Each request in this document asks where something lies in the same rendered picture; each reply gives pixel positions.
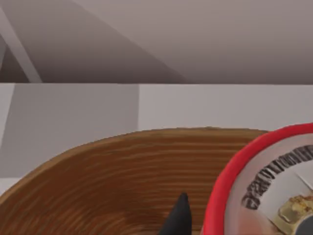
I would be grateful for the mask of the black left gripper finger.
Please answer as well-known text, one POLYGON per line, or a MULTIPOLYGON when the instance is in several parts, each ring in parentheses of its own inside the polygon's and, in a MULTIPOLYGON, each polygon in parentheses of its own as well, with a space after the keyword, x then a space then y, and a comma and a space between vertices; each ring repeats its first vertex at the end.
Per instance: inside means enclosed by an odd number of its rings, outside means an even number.
POLYGON ((185 192, 180 194, 157 235, 192 235, 192 215, 185 192))

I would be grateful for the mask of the red and white can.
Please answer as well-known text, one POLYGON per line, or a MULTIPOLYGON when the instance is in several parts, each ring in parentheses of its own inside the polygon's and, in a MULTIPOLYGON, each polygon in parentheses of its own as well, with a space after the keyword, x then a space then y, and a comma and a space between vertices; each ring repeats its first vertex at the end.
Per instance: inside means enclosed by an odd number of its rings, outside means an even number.
POLYGON ((230 159, 202 235, 313 235, 313 123, 262 134, 230 159))

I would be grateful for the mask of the brown woven basket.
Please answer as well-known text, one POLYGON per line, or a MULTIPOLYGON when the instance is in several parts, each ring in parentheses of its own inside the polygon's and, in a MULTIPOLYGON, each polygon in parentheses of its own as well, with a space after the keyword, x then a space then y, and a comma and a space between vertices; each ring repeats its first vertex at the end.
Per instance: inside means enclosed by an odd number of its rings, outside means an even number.
POLYGON ((239 128, 172 128, 70 149, 0 196, 0 235, 157 235, 188 194, 192 235, 230 158, 262 135, 239 128))

